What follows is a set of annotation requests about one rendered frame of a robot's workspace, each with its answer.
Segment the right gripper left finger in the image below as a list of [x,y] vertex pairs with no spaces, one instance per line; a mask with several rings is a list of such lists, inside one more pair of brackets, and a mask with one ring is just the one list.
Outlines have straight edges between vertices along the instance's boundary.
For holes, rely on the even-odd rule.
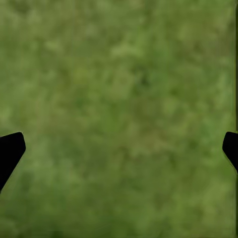
[[0,137],[0,191],[26,151],[21,132]]

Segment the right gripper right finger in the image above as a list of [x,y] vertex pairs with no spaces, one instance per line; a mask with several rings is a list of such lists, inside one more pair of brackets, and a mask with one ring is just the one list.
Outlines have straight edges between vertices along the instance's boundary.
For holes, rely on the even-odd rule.
[[238,134],[229,131],[226,132],[222,149],[238,171]]

